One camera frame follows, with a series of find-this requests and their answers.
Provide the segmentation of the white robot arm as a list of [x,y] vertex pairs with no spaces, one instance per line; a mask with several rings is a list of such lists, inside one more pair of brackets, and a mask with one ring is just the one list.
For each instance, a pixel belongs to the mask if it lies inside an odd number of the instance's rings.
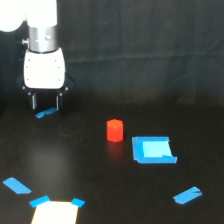
[[37,90],[55,90],[56,108],[63,108],[63,96],[74,82],[66,74],[62,49],[57,36],[57,0],[0,0],[0,31],[16,31],[23,22],[28,26],[23,75],[18,79],[27,92],[31,108],[36,109]]

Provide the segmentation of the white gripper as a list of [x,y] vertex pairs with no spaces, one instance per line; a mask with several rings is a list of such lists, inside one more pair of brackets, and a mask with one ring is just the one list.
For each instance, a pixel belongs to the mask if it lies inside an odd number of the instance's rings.
[[[66,74],[62,49],[58,48],[48,53],[36,53],[27,49],[23,74],[17,79],[17,84],[26,91],[36,89],[64,91],[71,87],[73,80]],[[32,110],[35,110],[37,107],[36,92],[28,92],[28,98]],[[60,115],[65,114],[63,93],[56,96],[56,108]]]

